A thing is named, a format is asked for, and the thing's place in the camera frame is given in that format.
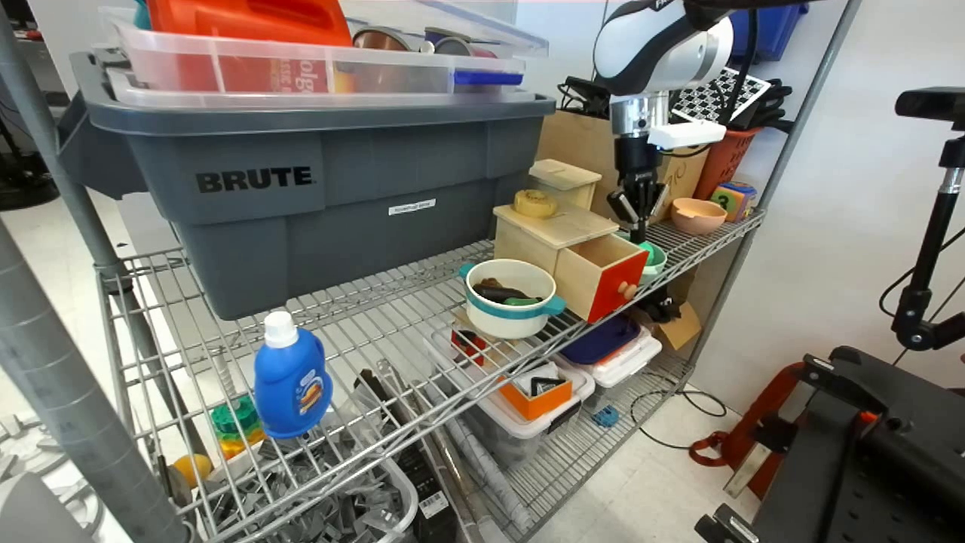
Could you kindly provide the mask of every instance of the orange container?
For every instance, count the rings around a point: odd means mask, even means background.
[[[457,359],[471,359],[473,364],[484,367],[484,341],[476,335],[476,332],[466,332],[466,328],[456,328],[449,335]],[[544,389],[543,395],[528,395],[524,389],[518,389],[511,381],[503,384],[498,392],[503,395],[503,401],[520,416],[520,420],[539,420],[544,416],[547,411],[566,406],[575,389],[573,389],[573,381],[566,375],[561,375],[563,384],[561,385],[551,385]]]
[[[756,131],[725,131],[725,136],[708,150],[692,199],[711,199],[713,191],[732,181]]]
[[[561,385],[544,389],[543,395],[528,395],[511,381],[499,385],[503,401],[520,416],[520,420],[539,420],[547,411],[566,406],[573,399],[573,381],[563,378]]]
[[[163,34],[348,46],[338,0],[151,0]]]

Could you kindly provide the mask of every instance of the shelf post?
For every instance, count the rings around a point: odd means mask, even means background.
[[[188,539],[174,507],[0,223],[0,367],[133,539]]]
[[[48,106],[42,102],[42,95],[38,95],[34,77],[29,77],[29,67],[18,55],[18,42],[13,35],[13,21],[7,17],[3,6],[0,6],[0,81],[7,85],[18,116],[23,119],[23,126],[26,126],[42,162],[48,166],[48,174],[55,179],[72,223],[77,228],[77,233],[82,233],[82,239],[84,239],[84,244],[87,244],[87,251],[93,256],[96,282],[118,302],[118,307],[122,315],[122,323],[129,328],[133,348],[147,362],[159,399],[164,401],[171,416],[188,413],[185,399],[177,395],[177,389],[171,389],[163,381],[163,364],[157,359],[157,341],[151,335],[143,312],[137,307],[137,299],[133,296],[133,282],[125,282],[125,270],[118,259],[118,255],[111,248],[111,239],[109,239],[106,228],[96,217],[89,192],[82,184],[75,184],[75,179],[60,162],[57,124],[55,124]],[[188,428],[190,451],[192,453],[205,453],[205,444],[202,444],[195,426],[188,420],[185,428]]]

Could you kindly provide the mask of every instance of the white bowl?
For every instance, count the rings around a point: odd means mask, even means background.
[[[551,315],[563,315],[563,299],[555,296],[555,282],[543,270],[520,259],[484,259],[480,267],[462,267],[466,291],[466,320],[491,338],[534,338]],[[494,278],[503,287],[520,291],[543,302],[534,305],[498,305],[476,292],[473,285]]]

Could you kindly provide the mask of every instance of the white wall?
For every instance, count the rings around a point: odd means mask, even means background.
[[[604,0],[518,0],[514,24],[551,42],[547,58],[531,64],[531,90],[555,95],[566,77],[592,77],[604,9]]]
[[[878,292],[909,262],[940,181],[949,136],[892,116],[897,90],[965,88],[965,3],[865,0],[802,134],[735,291],[698,359],[695,384],[745,408],[774,364],[854,343],[897,353]],[[933,299],[965,275],[965,243],[943,255]],[[938,384],[965,384],[963,349],[906,355]]]

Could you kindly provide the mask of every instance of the gray storage bin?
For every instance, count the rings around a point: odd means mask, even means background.
[[[125,142],[221,316],[484,239],[551,111],[547,101],[133,109],[109,97],[106,60],[72,58],[89,124]]]

